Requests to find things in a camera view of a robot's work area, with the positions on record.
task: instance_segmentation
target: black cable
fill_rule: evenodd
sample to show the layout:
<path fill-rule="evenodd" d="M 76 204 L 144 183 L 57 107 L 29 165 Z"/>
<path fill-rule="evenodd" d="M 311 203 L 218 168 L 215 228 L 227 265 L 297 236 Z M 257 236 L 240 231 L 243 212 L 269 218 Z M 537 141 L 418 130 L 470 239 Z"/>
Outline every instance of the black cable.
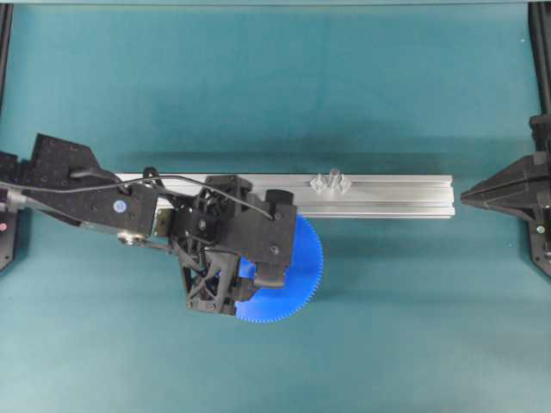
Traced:
<path fill-rule="evenodd" d="M 230 194 L 222 191 L 221 189 L 211 187 L 210 185 L 206 184 L 205 182 L 196 181 L 195 179 L 191 179 L 191 178 L 188 178 L 186 176 L 179 176 L 179 175 L 159 175 L 159 176 L 155 176 L 154 178 L 151 178 L 151 177 L 136 178 L 136 179 L 130 179 L 128 181 L 107 183 L 107 184 L 104 184 L 104 185 L 97 185 L 97 186 L 94 186 L 94 187 L 68 188 L 68 189 L 38 188 L 38 187 L 32 187 L 32 186 L 28 186 L 28 185 L 20 185 L 20 184 L 17 184 L 17 183 L 0 181 L 0 188 L 13 188 L 13 189 L 19 189 L 21 191 L 47 192 L 49 194 L 77 194 L 77 193 L 80 193 L 80 192 L 88 192 L 88 191 L 97 191 L 97 190 L 102 190 L 102 189 L 119 188 L 119 187 L 124 187 L 126 185 L 132 185 L 134 183 L 151 182 L 151 181 L 155 181 L 156 179 L 160 179 L 160 180 L 173 179 L 173 180 L 177 180 L 177 181 L 184 181 L 184 182 L 188 182 L 188 183 L 194 183 L 195 185 L 199 185 L 201 187 L 209 189 L 209 190 L 215 192 L 216 194 L 220 194 L 220 195 L 226 197 L 228 200 L 232 200 L 233 202 L 235 202 L 237 204 L 243 205 L 244 207 L 249 207 L 250 209 L 254 209 L 258 213 L 261 213 L 262 215 L 264 215 L 269 220 L 274 219 L 269 213 L 267 213 L 266 211 L 264 211 L 262 208 L 260 208 L 258 206 L 252 205 L 251 203 L 249 203 L 245 200 L 241 200 L 240 198 L 237 198 L 233 195 L 230 195 Z"/>

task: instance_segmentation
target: black robotic end effector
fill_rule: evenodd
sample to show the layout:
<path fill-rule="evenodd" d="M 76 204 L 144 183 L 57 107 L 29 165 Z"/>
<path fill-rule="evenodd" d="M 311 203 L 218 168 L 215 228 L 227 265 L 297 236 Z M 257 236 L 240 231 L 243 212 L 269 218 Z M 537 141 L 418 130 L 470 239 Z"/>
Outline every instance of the black robotic end effector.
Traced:
<path fill-rule="evenodd" d="M 261 200 L 233 175 L 206 182 L 160 176 L 154 168 L 143 175 L 121 182 L 88 146 L 41 134 L 29 162 L 0 152 L 0 269 L 14 256 L 18 211 L 31 207 L 69 225 L 116 234 L 128 245 L 176 255 L 193 310 L 234 315 L 236 302 L 259 288 L 283 287 L 294 243 L 293 194 L 268 190 Z M 178 194 L 164 187 L 166 178 L 202 190 Z M 173 208 L 156 214 L 158 197 Z M 152 242 L 152 232 L 167 243 Z M 254 280 L 238 276 L 241 257 L 256 265 Z"/>
<path fill-rule="evenodd" d="M 551 116 L 530 120 L 538 149 L 545 149 Z M 551 276 L 551 154 L 521 157 L 461 194 L 465 205 L 507 213 L 527 221 L 532 262 Z"/>
<path fill-rule="evenodd" d="M 189 309 L 235 315 L 236 302 L 247 301 L 261 287 L 280 288 L 291 263 L 296 206 L 293 194 L 268 190 L 265 200 L 251 194 L 238 176 L 209 176 L 206 183 L 269 212 L 267 219 L 247 206 L 204 188 L 194 198 L 180 198 L 158 222 L 171 220 L 170 242 L 178 256 Z M 241 257 L 256 265 L 254 280 L 238 276 Z"/>
<path fill-rule="evenodd" d="M 17 216 L 24 207 L 126 240 L 151 235 L 158 198 L 153 188 L 131 185 L 79 192 L 119 182 L 100 167 L 88 146 L 39 134 L 30 161 L 17 162 L 17 156 L 0 152 L 0 180 L 4 182 L 0 189 L 0 269 L 13 260 Z"/>

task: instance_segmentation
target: metal rail slot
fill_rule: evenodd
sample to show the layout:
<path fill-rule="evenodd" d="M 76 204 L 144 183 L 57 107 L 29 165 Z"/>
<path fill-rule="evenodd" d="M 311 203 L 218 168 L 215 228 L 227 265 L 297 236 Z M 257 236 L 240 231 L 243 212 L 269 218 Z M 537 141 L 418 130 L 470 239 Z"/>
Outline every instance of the metal rail slot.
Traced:
<path fill-rule="evenodd" d="M 207 175 L 176 174 L 204 181 Z M 350 187 L 325 188 L 316 192 L 311 181 L 316 175 L 239 174 L 252 182 L 252 192 L 264 196 L 266 189 L 283 189 L 294 194 L 299 213 L 308 218 L 360 219 L 448 219 L 455 215 L 452 176 L 446 175 L 347 175 Z M 121 180 L 141 177 L 140 174 L 117 174 Z M 164 180 L 164 185 L 182 194 L 196 195 L 196 185 Z M 158 208 L 167 208 L 159 200 Z"/>

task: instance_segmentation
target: black clamp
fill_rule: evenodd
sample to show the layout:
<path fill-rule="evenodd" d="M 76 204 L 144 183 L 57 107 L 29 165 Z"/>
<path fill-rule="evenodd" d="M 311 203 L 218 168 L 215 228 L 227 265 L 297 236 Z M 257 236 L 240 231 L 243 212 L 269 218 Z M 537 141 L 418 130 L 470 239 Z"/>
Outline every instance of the black clamp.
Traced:
<path fill-rule="evenodd" d="M 529 124 L 538 151 L 464 192 L 461 202 L 526 221 L 532 262 L 551 276 L 551 115 Z"/>

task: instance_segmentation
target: gear teeth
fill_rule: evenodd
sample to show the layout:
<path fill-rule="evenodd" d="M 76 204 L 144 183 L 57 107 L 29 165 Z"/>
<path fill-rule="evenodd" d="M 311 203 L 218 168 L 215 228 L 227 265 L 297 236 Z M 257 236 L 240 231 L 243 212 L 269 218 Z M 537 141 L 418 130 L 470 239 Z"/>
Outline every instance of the gear teeth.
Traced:
<path fill-rule="evenodd" d="M 239 315 L 239 311 L 238 311 L 238 318 L 240 320 L 250 322 L 250 323 L 259 323 L 259 324 L 275 323 L 277 321 L 281 321 L 281 320 L 283 320 L 287 317 L 292 316 L 297 311 L 301 310 L 312 299 L 313 295 L 318 290 L 318 287 L 321 283 L 321 278 L 322 278 L 322 275 L 323 275 L 323 272 L 324 272 L 324 264 L 325 264 L 324 263 L 323 247 L 321 245 L 321 242 L 319 241 L 319 236 L 318 236 L 317 232 L 315 231 L 312 223 L 309 222 L 307 219 L 305 219 L 302 216 L 300 216 L 300 219 L 306 225 L 306 228 L 308 229 L 307 232 L 309 232 L 309 235 L 311 235 L 311 239 L 308 239 L 307 241 L 315 242 L 315 245 L 316 245 L 315 250 L 316 250 L 316 253 L 317 253 L 316 258 L 319 260 L 316 263 L 316 265 L 318 266 L 318 269 L 317 269 L 317 273 L 315 275 L 315 281 L 314 281 L 313 285 L 311 286 L 310 291 L 307 292 L 306 297 L 295 308 L 291 308 L 291 309 L 289 309 L 289 311 L 284 312 L 281 315 L 277 315 L 276 317 L 267 317 L 267 318 L 247 317 L 246 315 L 245 316 L 244 315 Z"/>

